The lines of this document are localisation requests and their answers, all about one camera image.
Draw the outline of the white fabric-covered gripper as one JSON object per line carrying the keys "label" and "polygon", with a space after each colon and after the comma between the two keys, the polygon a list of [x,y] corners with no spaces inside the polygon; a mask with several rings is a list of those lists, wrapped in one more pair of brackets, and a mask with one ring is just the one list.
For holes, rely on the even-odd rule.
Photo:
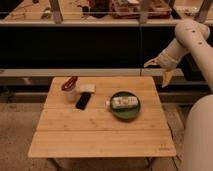
{"label": "white fabric-covered gripper", "polygon": [[166,87],[169,85],[174,71],[179,64],[181,58],[183,57],[182,54],[183,50],[181,48],[165,48],[156,58],[150,59],[144,63],[144,67],[149,66],[161,66],[164,69],[167,69],[163,73],[163,81],[162,87]]}

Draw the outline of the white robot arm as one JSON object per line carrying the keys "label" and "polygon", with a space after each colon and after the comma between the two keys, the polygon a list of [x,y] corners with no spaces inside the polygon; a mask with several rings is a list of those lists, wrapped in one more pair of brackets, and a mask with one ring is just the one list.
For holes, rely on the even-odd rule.
{"label": "white robot arm", "polygon": [[211,90],[188,114],[180,171],[213,171],[213,47],[207,42],[209,36],[207,25],[183,19],[176,24],[171,43],[144,64],[145,67],[159,65],[165,69],[162,82],[165,87],[182,58],[190,54]]}

